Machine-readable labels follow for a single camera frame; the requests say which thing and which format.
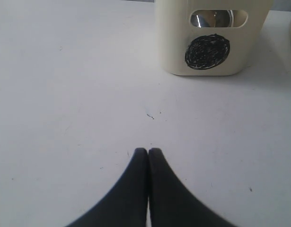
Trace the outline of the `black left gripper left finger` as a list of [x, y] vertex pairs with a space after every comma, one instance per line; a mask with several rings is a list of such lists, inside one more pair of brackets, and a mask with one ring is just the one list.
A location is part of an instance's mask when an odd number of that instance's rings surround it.
[[137, 148], [115, 185], [70, 227], [144, 227], [147, 222], [148, 153]]

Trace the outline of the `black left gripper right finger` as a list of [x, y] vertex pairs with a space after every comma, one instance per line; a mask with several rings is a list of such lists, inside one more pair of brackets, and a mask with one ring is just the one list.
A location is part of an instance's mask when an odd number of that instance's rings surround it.
[[234, 226], [193, 196], [173, 172], [161, 149], [150, 149], [148, 159], [153, 227]]

